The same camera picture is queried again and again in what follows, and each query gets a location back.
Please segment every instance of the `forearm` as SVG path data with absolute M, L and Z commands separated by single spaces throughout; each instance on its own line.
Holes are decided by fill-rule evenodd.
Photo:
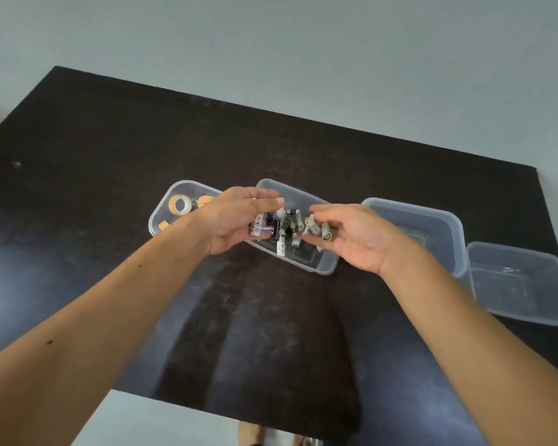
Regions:
M 493 444 L 558 444 L 558 371 L 410 239 L 381 276 Z
M 0 444 L 70 444 L 206 253 L 187 216 L 0 352 Z

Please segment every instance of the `plastic container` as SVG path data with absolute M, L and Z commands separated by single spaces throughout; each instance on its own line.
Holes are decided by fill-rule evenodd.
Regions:
M 285 198 L 285 209 L 299 209 L 302 211 L 302 215 L 306 216 L 308 214 L 308 209 L 310 205 L 317 203 L 328 203 L 325 200 L 319 199 L 315 195 L 305 193 L 297 188 L 288 186 L 278 181 L 264 178 L 258 182 L 257 188 L 265 189 L 275 189 L 279 191 L 279 195 Z M 264 250 L 273 256 L 287 261 L 299 268 L 308 270 L 310 272 L 316 272 L 321 275 L 331 274 L 337 265 L 339 259 L 338 255 L 330 252 L 328 250 L 323 250 L 319 252 L 316 247 L 306 244 L 302 241 L 302 244 L 297 249 L 292 249 L 288 247 L 286 249 L 286 255 L 284 257 L 278 256 L 276 254 L 277 247 L 275 245 L 275 240 L 264 239 L 261 241 L 248 241 L 254 247 Z
M 495 315 L 558 325 L 558 258 L 488 243 L 467 246 L 477 302 Z
M 153 236 L 161 232 L 160 223 L 167 222 L 171 224 L 179 219 L 179 216 L 171 213 L 168 207 L 171 197 L 176 194 L 186 194 L 191 199 L 196 200 L 201 195 L 219 195 L 221 191 L 192 180 L 182 180 L 171 185 L 171 188 L 165 193 L 164 198 L 161 199 L 161 202 L 159 202 L 157 208 L 149 217 L 149 231 Z
M 453 213 L 376 197 L 366 199 L 362 205 L 372 207 L 381 217 L 415 239 L 454 277 L 466 273 L 463 225 Z

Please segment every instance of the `left hand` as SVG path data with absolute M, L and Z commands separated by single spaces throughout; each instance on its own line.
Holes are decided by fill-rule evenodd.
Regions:
M 271 213 L 285 205 L 279 192 L 262 188 L 233 187 L 219 194 L 194 212 L 210 233 L 209 254 L 225 252 L 246 239 L 268 239 L 271 234 L 261 232 L 250 236 L 250 223 L 260 213 Z

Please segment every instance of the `table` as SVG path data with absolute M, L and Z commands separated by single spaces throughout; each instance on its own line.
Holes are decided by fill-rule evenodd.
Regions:
M 0 349 L 150 238 L 181 179 L 448 210 L 556 254 L 534 168 L 55 67 L 0 125 Z M 558 328 L 503 320 L 558 367 Z M 241 244 L 195 271 L 116 388 L 349 444 L 483 444 L 382 280 Z

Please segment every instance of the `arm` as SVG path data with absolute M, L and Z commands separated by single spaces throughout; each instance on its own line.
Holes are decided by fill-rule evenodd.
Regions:
M 283 206 L 264 198 L 277 195 L 231 188 L 2 350 L 0 444 L 72 443 L 194 268 L 248 239 L 258 213 Z
M 379 274 L 492 444 L 558 444 L 558 370 L 479 307 L 429 252 L 370 208 L 311 207 L 333 250 Z

